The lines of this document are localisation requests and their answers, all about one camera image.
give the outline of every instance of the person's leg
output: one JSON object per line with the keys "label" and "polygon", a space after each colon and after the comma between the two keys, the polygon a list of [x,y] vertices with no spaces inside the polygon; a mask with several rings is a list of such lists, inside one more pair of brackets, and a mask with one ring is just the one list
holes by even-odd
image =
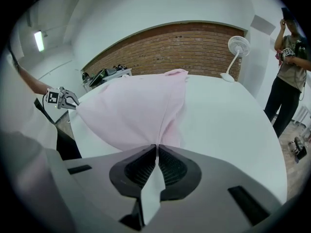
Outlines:
{"label": "person's leg", "polygon": [[270,122],[272,122],[274,116],[277,113],[277,110],[281,106],[282,103],[282,82],[280,78],[276,77],[272,84],[271,92],[266,104],[266,108],[264,109],[265,114],[269,118]]}
{"label": "person's leg", "polygon": [[75,140],[73,140],[69,135],[61,131],[59,128],[57,128],[56,150],[59,152],[63,161],[81,158],[81,154],[78,150]]}
{"label": "person's leg", "polygon": [[300,92],[296,88],[293,89],[294,91],[289,91],[288,95],[284,98],[280,112],[273,125],[278,138],[281,136],[287,125],[291,122],[299,104]]}

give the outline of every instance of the floor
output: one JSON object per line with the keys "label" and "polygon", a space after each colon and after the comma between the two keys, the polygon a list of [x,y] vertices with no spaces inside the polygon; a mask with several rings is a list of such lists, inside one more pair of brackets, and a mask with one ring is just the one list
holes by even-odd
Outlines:
{"label": "floor", "polygon": [[[74,139],[71,125],[68,121],[69,115],[66,113],[57,123],[57,127]],[[307,155],[302,158],[299,163],[296,163],[295,157],[289,150],[288,145],[288,143],[293,141],[296,136],[299,136],[304,129],[305,126],[300,125],[298,127],[298,124],[294,125],[293,122],[290,122],[279,138],[287,171],[287,200],[301,191],[301,188],[310,173],[311,144],[307,147]]]}

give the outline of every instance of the forearm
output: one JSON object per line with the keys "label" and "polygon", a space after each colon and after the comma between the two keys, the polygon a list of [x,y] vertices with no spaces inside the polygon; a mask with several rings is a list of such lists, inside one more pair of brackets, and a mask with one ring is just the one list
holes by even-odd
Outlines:
{"label": "forearm", "polygon": [[274,43],[274,49],[275,50],[283,50],[282,48],[282,41],[283,41],[283,35],[285,30],[281,29],[280,33],[278,33],[278,36],[276,38],[276,42]]}
{"label": "forearm", "polygon": [[35,79],[31,76],[24,68],[20,67],[20,75],[26,84],[32,89],[36,94],[44,95],[47,93],[47,89],[51,88],[49,85]]}
{"label": "forearm", "polygon": [[311,71],[311,62],[309,60],[294,57],[293,63],[307,71]]}

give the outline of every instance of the fluorescent light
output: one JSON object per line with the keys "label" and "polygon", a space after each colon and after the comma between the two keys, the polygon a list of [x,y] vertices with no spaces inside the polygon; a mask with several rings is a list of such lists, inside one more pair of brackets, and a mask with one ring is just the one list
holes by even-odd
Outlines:
{"label": "fluorescent light", "polygon": [[42,33],[41,31],[38,31],[37,33],[35,33],[35,41],[37,43],[39,52],[44,50],[44,46],[43,46],[43,40],[42,40]]}

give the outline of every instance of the fan stand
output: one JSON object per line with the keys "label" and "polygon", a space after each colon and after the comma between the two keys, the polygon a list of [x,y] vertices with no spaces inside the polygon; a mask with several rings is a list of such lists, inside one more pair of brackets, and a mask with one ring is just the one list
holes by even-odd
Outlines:
{"label": "fan stand", "polygon": [[222,77],[222,79],[226,80],[227,82],[234,82],[234,78],[229,74],[229,70],[232,66],[232,64],[235,62],[235,60],[237,59],[237,57],[239,56],[240,50],[237,50],[237,54],[235,55],[235,57],[233,58],[232,62],[230,63],[228,70],[226,73],[221,73],[220,76]]}

